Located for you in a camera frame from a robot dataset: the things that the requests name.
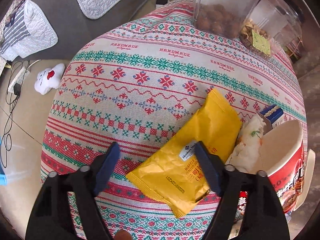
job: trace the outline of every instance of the floor tile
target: floor tile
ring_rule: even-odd
[[[0,135],[4,134],[7,114],[0,109]],[[1,158],[8,184],[0,186],[0,206],[13,228],[24,238],[28,219],[36,196],[41,188],[41,144],[36,142],[15,123],[10,131],[12,149],[5,158],[4,143]]]
[[[34,89],[37,75],[46,68],[52,68],[59,63],[68,66],[68,60],[41,60],[31,66],[30,74],[23,81],[21,96],[13,111],[13,120],[26,133],[39,143],[42,143],[45,125],[52,105],[56,90],[52,89],[45,95],[41,95]],[[5,93],[8,86],[11,70],[7,70],[0,78],[0,107],[9,114],[9,105],[5,101]]]
[[[148,13],[154,11],[156,9],[156,0],[148,0],[131,18],[131,20],[136,20],[144,17]]]

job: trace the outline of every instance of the patterned tablecloth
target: patterned tablecloth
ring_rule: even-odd
[[[164,145],[217,88],[243,122],[271,104],[285,118],[307,125],[301,90],[286,55],[269,61],[239,40],[197,30],[194,0],[175,0],[144,18],[124,24],[85,45],[62,78],[48,117],[41,178],[49,171],[73,172],[90,164],[117,141],[121,156],[103,193],[96,198],[114,234],[133,239],[200,239],[219,198],[209,194],[176,219],[166,204],[144,196],[125,175]],[[84,236],[75,198],[71,212]]]

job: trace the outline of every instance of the yellow snack bag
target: yellow snack bag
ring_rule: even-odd
[[[210,192],[193,154],[195,143],[203,141],[210,153],[225,162],[241,125],[236,111],[213,89],[192,118],[126,177],[146,196],[168,204],[177,218],[183,217]]]

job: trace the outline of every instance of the white plush toy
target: white plush toy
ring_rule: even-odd
[[[37,81],[35,83],[35,90],[41,95],[45,95],[52,88],[57,89],[59,87],[63,72],[64,64],[60,63],[54,68],[47,68],[38,74]]]

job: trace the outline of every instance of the clear plastic box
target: clear plastic box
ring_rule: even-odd
[[[270,54],[253,46],[255,32],[270,44]],[[260,0],[251,15],[244,21],[240,40],[245,47],[263,58],[269,58],[301,35],[301,22],[295,12],[283,0]]]
[[[199,30],[235,39],[259,0],[196,0],[193,25]]]

